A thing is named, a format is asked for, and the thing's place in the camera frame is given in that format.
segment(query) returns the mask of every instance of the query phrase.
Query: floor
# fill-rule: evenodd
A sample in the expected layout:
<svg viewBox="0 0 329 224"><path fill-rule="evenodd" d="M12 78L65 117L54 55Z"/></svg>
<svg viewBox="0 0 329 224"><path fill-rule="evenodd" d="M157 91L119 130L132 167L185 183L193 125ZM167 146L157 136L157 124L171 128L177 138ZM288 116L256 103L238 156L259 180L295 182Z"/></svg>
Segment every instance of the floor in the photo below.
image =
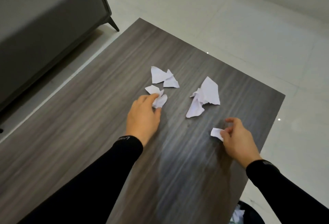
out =
<svg viewBox="0 0 329 224"><path fill-rule="evenodd" d="M0 142L139 17L284 93L261 152L329 207L329 25L263 0L108 0L100 26L2 116ZM251 182L241 199L279 223Z"/></svg>

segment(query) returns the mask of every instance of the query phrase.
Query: sofa leg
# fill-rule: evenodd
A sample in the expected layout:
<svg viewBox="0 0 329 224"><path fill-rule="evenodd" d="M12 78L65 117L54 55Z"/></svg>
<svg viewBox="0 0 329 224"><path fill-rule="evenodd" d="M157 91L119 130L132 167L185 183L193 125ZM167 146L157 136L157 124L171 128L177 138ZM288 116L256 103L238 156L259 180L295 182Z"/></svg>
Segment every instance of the sofa leg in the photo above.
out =
<svg viewBox="0 0 329 224"><path fill-rule="evenodd" d="M118 26L115 24L115 22L113 21L112 17L109 17L109 24L116 30L116 31L120 31Z"/></svg>

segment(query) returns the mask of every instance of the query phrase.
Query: wooden table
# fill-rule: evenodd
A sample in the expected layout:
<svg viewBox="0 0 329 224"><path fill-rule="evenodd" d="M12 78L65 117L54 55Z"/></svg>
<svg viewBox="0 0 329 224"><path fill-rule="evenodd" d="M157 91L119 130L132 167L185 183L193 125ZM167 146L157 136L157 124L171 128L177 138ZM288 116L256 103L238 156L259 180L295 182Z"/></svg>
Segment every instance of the wooden table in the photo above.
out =
<svg viewBox="0 0 329 224"><path fill-rule="evenodd" d="M159 131L108 223L228 223L247 177L210 131L241 118L261 150L285 96L142 19L0 144L2 223L19 221L112 146L152 84L151 66L170 69L180 88L165 88ZM221 105L188 119L190 95L207 76Z"/></svg>

